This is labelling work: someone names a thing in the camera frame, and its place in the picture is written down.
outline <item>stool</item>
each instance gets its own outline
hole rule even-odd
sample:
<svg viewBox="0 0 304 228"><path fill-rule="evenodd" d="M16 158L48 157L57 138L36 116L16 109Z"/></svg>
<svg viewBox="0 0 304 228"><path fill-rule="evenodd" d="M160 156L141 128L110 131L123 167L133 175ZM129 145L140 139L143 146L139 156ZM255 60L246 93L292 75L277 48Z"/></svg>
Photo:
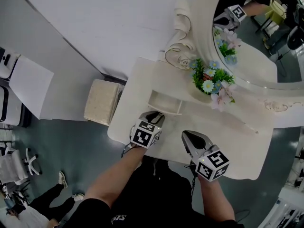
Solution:
<svg viewBox="0 0 304 228"><path fill-rule="evenodd" d="M118 83L95 79L86 102L84 118L109 126L123 88Z"/></svg>

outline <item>white wall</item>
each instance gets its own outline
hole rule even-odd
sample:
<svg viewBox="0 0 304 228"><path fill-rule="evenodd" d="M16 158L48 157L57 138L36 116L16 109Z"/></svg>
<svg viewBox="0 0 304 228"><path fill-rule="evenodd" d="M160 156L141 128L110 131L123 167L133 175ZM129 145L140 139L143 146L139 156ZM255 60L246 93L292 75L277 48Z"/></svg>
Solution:
<svg viewBox="0 0 304 228"><path fill-rule="evenodd" d="M54 73L41 118L84 120L90 87L100 72L84 60L25 0L0 0L0 46Z"/></svg>
<svg viewBox="0 0 304 228"><path fill-rule="evenodd" d="M175 0L29 0L101 72L126 78L172 37Z"/></svg>

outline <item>hand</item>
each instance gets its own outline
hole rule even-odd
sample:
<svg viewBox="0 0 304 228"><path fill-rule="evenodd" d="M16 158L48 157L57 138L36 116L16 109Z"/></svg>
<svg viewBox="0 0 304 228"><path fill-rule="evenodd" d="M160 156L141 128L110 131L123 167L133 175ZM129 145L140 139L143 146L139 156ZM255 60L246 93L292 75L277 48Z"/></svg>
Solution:
<svg viewBox="0 0 304 228"><path fill-rule="evenodd" d="M47 228L53 228L59 226L59 223L54 218L49 221Z"/></svg>
<svg viewBox="0 0 304 228"><path fill-rule="evenodd" d="M9 212L9 215L16 216L18 218L18 213L16 211L9 209L8 212Z"/></svg>

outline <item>white chair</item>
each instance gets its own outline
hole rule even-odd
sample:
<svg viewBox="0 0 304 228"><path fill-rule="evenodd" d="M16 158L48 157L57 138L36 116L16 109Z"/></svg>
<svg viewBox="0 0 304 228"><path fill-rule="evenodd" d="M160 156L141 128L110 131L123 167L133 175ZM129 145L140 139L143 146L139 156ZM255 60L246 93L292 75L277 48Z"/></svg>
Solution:
<svg viewBox="0 0 304 228"><path fill-rule="evenodd" d="M40 173L34 169L32 166L32 162L37 158L34 156L33 158L29 158L28 148L26 149L26 159L25 162L28 164L28 169L31 175L33 175L34 171L37 175ZM20 151L15 150L13 148L6 148L5 155L0 156L0 180L1 183L8 183L14 181L17 185L21 185L26 182L28 178L27 171L25 169L25 164L23 163Z"/></svg>

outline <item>pink flower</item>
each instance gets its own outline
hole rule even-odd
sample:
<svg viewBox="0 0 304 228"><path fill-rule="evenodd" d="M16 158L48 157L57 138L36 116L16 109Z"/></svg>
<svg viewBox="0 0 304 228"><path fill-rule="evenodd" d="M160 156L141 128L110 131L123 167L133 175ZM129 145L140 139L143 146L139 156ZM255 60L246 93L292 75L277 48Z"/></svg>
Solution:
<svg viewBox="0 0 304 228"><path fill-rule="evenodd" d="M230 97L232 97L232 93L237 87L237 85L235 85L235 84L230 85L226 81L222 82L222 86L224 87L226 94L229 95Z"/></svg>
<svg viewBox="0 0 304 228"><path fill-rule="evenodd" d="M240 47L242 42L242 40L238 38L238 35L236 33L232 35L227 35L227 41L229 43L228 49Z"/></svg>
<svg viewBox="0 0 304 228"><path fill-rule="evenodd" d="M224 110L225 103L231 101L230 97L226 94L225 89L221 89L219 94L211 94L212 109L218 109L220 112Z"/></svg>
<svg viewBox="0 0 304 228"><path fill-rule="evenodd" d="M229 31L227 28L224 29L224 31L220 32L220 36L223 40L228 41L229 36L233 36L233 31Z"/></svg>

